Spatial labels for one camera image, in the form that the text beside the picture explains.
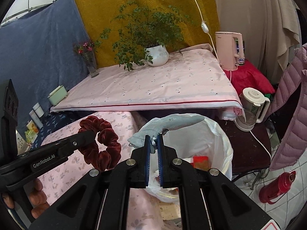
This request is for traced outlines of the person's left hand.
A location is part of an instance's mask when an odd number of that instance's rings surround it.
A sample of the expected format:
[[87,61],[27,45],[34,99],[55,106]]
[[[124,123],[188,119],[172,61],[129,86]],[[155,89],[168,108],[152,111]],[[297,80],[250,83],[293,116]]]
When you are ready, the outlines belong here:
[[[47,202],[47,196],[43,191],[43,184],[41,181],[36,178],[33,182],[31,182],[31,185],[32,192],[30,192],[28,195],[28,199],[34,206],[34,208],[31,210],[32,217],[37,219],[47,208],[50,207],[50,205]],[[1,193],[1,197],[7,208],[14,209],[15,203],[8,194]]]

